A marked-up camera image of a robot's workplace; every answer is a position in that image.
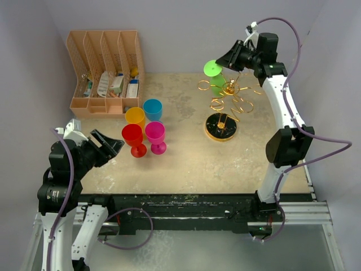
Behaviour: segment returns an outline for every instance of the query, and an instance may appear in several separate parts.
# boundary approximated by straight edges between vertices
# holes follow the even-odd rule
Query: gray wall
[[[1,270],[19,270],[37,190],[76,85],[68,53],[42,0],[0,1]]]
[[[361,266],[361,2],[329,0],[302,47],[293,98],[316,133],[350,139],[346,152],[310,166],[319,200],[327,200],[347,270]],[[307,159],[341,145],[314,141]]]
[[[45,0],[65,40],[72,29],[137,29],[147,72],[200,72],[228,52],[253,21],[281,16],[303,39],[325,0]],[[282,23],[261,31],[280,36],[280,60],[296,54],[293,34]]]

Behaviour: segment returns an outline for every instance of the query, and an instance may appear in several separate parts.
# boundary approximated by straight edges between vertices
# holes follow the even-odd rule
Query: beige table surface
[[[211,91],[199,91],[205,75],[147,74],[144,99],[163,103],[161,121],[166,126],[167,151],[154,155],[150,143],[143,158],[134,158],[125,145],[120,153],[101,168],[93,168],[82,180],[83,193],[253,193],[262,184],[268,161],[265,145],[275,133],[270,103],[252,76],[239,80],[241,87],[252,86],[263,95],[244,90],[241,96],[254,103],[251,113],[239,116],[234,138],[217,142],[205,133]],[[226,100],[227,109],[231,98]],[[125,119],[82,120],[86,136],[98,129],[106,136],[121,139]],[[309,193],[303,168],[295,169],[283,193]]]

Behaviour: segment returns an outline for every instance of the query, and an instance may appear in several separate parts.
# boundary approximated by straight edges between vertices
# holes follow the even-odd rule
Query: purple cable
[[[110,244],[110,243],[107,243],[101,239],[98,238],[98,241],[103,243],[103,244],[106,244],[107,246],[110,246],[110,247],[113,247],[113,248],[117,248],[118,250],[136,250],[138,248],[141,248],[143,247],[145,244],[147,244],[149,242],[149,240],[152,238],[152,235],[153,235],[153,232],[154,232],[154,229],[153,229],[153,221],[152,221],[152,218],[151,216],[143,209],[140,209],[140,208],[136,208],[136,207],[131,207],[131,208],[127,208],[127,209],[123,209],[123,210],[120,210],[114,214],[112,214],[111,216],[109,216],[106,221],[108,221],[109,219],[115,217],[116,215],[119,215],[120,213],[124,213],[124,212],[127,212],[127,211],[134,211],[134,210],[137,210],[137,211],[141,211],[143,212],[148,218],[149,218],[149,221],[151,222],[151,233],[149,233],[149,236],[148,238],[141,244],[135,246],[135,247],[120,247],[120,246],[116,246],[115,244]]]
[[[278,189],[279,189],[279,186],[281,184],[281,181],[282,181],[282,178],[283,176],[290,172],[291,170],[295,169],[295,168],[299,168],[299,167],[303,167],[305,165],[309,165],[309,164],[312,164],[314,162],[317,162],[317,161],[320,161],[320,160],[323,160],[323,159],[326,159],[328,157],[331,157],[335,154],[339,154],[340,152],[343,152],[345,150],[347,150],[348,148],[350,148],[352,146],[352,142],[351,141],[348,141],[348,140],[341,140],[341,139],[333,139],[333,138],[327,138],[327,137],[321,137],[319,135],[314,135],[314,134],[310,134],[306,131],[304,131],[300,125],[298,124],[293,112],[292,112],[292,109],[288,103],[288,100],[287,100],[287,95],[286,95],[286,90],[287,90],[287,84],[290,80],[290,78],[293,76],[293,74],[295,73],[297,67],[298,67],[298,64],[300,62],[300,56],[301,56],[301,41],[300,41],[300,37],[295,29],[295,27],[288,21],[288,20],[285,20],[283,18],[279,18],[279,17],[270,17],[270,18],[266,18],[266,19],[263,19],[263,20],[260,20],[257,22],[257,24],[260,24],[260,23],[263,23],[264,21],[269,21],[269,20],[278,20],[278,21],[283,21],[284,23],[288,24],[291,28],[292,28],[292,31],[294,33],[294,35],[296,36],[296,39],[297,39],[297,59],[296,59],[296,63],[291,71],[291,73],[288,75],[288,77],[286,78],[285,82],[284,82],[284,85],[283,85],[283,99],[284,99],[284,103],[287,107],[287,110],[289,112],[289,114],[291,115],[292,117],[292,121],[294,122],[294,124],[296,125],[297,129],[304,135],[308,136],[308,137],[311,137],[311,138],[315,138],[315,139],[318,139],[318,140],[321,140],[321,141],[327,141],[327,142],[333,142],[333,143],[342,143],[342,144],[347,144],[345,147],[343,148],[340,148],[336,151],[333,151],[333,152],[330,152],[329,154],[326,154],[326,155],[323,155],[321,157],[318,157],[316,159],[313,159],[313,160],[310,160],[310,161],[307,161],[305,163],[301,163],[301,164],[298,164],[298,165],[295,165],[293,167],[290,167],[288,169],[286,169],[281,175],[280,177],[278,178],[277,180],[277,184],[276,184],[276,188],[275,188],[275,191],[274,191],[274,194],[275,194],[275,201],[276,201],[276,204],[277,206],[279,207],[280,211],[281,211],[281,214],[282,214],[282,224],[281,224],[281,227],[279,228],[279,230],[273,234],[271,237],[269,237],[268,239],[266,240],[261,240],[261,239],[258,239],[256,238],[257,240],[259,241],[262,241],[262,242],[266,242],[266,241],[269,241],[269,240],[272,240],[273,238],[275,238],[277,235],[280,234],[280,232],[283,230],[283,227],[284,227],[284,224],[285,224],[285,213],[284,213],[284,210],[282,209],[281,205],[279,204],[279,200],[277,199],[277,193],[278,193]]]
[[[73,183],[74,183],[74,162],[73,162],[72,154],[70,153],[70,149],[69,149],[68,145],[66,144],[66,142],[63,140],[63,138],[60,135],[58,135],[58,132],[55,129],[51,128],[50,130],[52,131],[53,134],[55,134],[55,136],[58,138],[60,143],[63,145],[63,147],[64,147],[64,149],[65,149],[65,151],[66,151],[66,153],[68,155],[69,164],[70,164],[70,180],[69,180],[68,190],[67,190],[67,193],[65,195],[63,204],[60,207],[59,213],[58,213],[58,215],[56,216],[56,218],[54,220],[54,223],[53,223],[53,225],[51,227],[50,234],[49,234],[49,239],[51,239],[53,241],[56,226],[59,223],[60,216],[63,213],[63,211],[65,209],[65,206],[68,203],[70,193],[72,191],[72,186],[73,186]],[[50,265],[51,265],[52,241],[47,246],[47,257],[46,257],[46,270],[47,271],[50,271],[50,269],[51,269]]]

